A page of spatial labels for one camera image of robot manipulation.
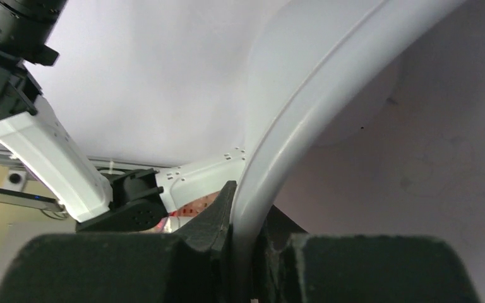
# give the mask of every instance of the robotic arm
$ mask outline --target robotic arm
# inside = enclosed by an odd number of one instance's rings
[[[244,154],[161,172],[136,170],[104,177],[59,122],[23,64],[51,66],[58,53],[45,45],[66,0],[0,0],[0,144],[59,199],[77,230],[137,231],[167,212],[238,179]]]

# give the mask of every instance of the wire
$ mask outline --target wire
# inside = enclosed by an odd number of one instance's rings
[[[51,214],[49,214],[49,213],[47,213],[46,210],[40,210],[40,212],[44,216],[46,216],[47,218],[51,218],[53,220],[64,221],[64,220],[68,219],[68,216],[64,215],[64,214],[58,214],[58,213],[54,213],[54,212],[51,212]]]

